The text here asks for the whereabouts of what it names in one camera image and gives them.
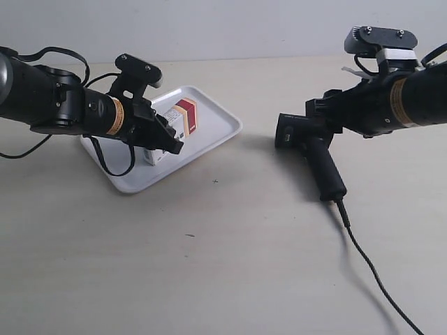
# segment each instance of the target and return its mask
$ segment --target small cardboard box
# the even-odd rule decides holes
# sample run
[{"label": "small cardboard box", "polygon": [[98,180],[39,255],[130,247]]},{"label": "small cardboard box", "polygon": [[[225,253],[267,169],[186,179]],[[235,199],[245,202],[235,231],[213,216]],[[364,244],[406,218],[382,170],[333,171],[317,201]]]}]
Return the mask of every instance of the small cardboard box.
[{"label": "small cardboard box", "polygon": [[[162,114],[162,117],[175,129],[175,138],[184,141],[186,137],[190,136],[197,129],[196,102],[188,98],[183,98],[166,113]],[[154,166],[169,153],[160,149],[144,149],[143,154],[145,160]]]}]

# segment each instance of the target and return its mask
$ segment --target white wall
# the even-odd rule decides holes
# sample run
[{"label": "white wall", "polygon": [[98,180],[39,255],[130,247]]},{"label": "white wall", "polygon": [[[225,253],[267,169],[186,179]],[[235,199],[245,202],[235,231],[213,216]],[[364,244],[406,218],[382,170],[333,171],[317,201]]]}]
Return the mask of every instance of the white wall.
[{"label": "white wall", "polygon": [[349,29],[365,24],[408,29],[424,51],[447,42],[445,0],[2,2],[0,45],[69,47],[90,62],[121,52],[151,61],[339,54]]}]

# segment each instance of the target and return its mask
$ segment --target handle grip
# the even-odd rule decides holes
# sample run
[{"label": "handle grip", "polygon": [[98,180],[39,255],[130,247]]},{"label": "handle grip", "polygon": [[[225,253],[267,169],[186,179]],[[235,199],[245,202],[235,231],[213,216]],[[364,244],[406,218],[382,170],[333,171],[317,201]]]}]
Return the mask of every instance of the handle grip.
[{"label": "handle grip", "polygon": [[303,142],[307,162],[320,190],[320,200],[341,200],[346,195],[347,189],[324,140],[309,136]]}]

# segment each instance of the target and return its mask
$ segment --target white table surface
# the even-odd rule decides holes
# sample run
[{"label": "white table surface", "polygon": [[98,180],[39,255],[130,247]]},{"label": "white table surface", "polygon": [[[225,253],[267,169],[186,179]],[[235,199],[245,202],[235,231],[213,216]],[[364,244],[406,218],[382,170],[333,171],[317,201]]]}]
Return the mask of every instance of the white table surface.
[{"label": "white table surface", "polygon": [[[244,130],[136,195],[118,193],[76,137],[0,160],[0,333],[411,334],[302,159],[273,147],[278,113],[357,84],[340,70],[352,64],[157,64],[164,84],[148,98],[195,85]],[[42,138],[6,120],[0,136],[8,153]],[[345,132],[331,146],[354,234],[426,334],[447,330],[446,139],[447,126],[432,126],[373,140]]]}]

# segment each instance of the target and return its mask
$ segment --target plastic tray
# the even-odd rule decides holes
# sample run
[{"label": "plastic tray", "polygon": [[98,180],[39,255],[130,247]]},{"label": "plastic tray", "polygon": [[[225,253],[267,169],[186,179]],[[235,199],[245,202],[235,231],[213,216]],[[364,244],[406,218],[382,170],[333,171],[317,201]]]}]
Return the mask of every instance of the plastic tray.
[{"label": "plastic tray", "polygon": [[[190,98],[197,102],[198,128],[186,139],[179,155],[170,154],[156,166],[151,166],[144,160],[141,148],[135,148],[136,160],[132,171],[123,177],[110,176],[99,165],[90,140],[80,138],[82,146],[119,191],[140,192],[209,150],[218,147],[242,130],[242,122],[237,117],[195,87],[183,86],[168,92],[153,99],[152,106],[157,112],[163,113],[182,98]],[[101,143],[109,170],[114,173],[125,171],[130,163],[127,145],[120,141],[99,137],[98,141]]]}]

